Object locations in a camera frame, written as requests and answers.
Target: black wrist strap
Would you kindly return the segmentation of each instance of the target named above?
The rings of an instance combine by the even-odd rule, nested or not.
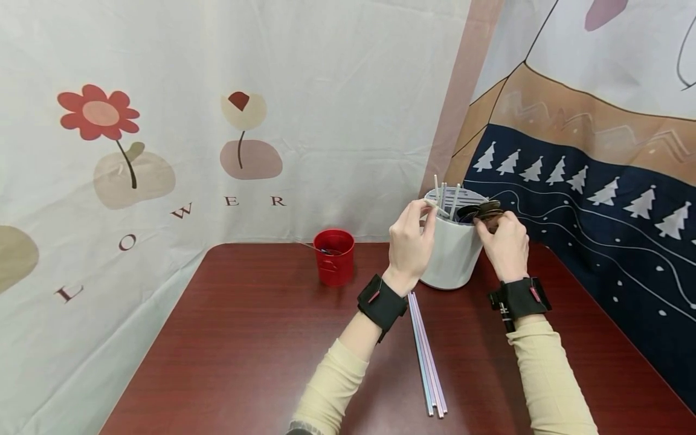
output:
[[[499,310],[508,332],[514,331],[512,321],[532,314],[551,311],[551,303],[538,278],[524,278],[500,283],[497,292],[489,293],[492,310]]]
[[[375,275],[358,295],[358,309],[382,329],[378,343],[389,332],[396,319],[404,315],[408,306],[406,299],[394,293],[379,275]]]

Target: red cup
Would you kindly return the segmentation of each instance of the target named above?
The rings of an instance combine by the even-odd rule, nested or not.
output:
[[[338,228],[329,228],[317,234],[314,237],[314,247],[335,253],[331,255],[314,251],[317,254],[319,280],[331,287],[340,287],[349,283],[353,278],[354,246],[353,236]]]

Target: beige sleeve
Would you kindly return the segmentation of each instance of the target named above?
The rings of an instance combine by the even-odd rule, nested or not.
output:
[[[558,333],[543,316],[520,319],[516,329],[507,338],[517,355],[535,435],[596,435]]]
[[[365,361],[336,340],[307,384],[292,420],[309,424],[323,435],[336,435],[366,369]]]

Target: wooden table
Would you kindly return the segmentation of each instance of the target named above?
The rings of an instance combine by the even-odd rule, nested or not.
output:
[[[304,386],[387,266],[388,245],[356,246],[356,278],[322,287],[298,244],[210,250],[121,397],[102,435],[284,434]],[[558,259],[533,245],[580,387],[602,435],[696,434],[696,418]],[[448,401],[427,417],[413,330],[400,319],[377,347],[342,434],[530,434],[513,349],[486,293],[482,256],[464,289],[416,288]]]

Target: left hand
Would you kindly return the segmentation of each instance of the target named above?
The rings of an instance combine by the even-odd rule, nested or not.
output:
[[[389,227],[389,268],[382,279],[401,297],[416,286],[428,266],[433,251],[436,213],[437,210],[422,199],[411,201]],[[428,217],[421,232],[420,218],[426,214]]]

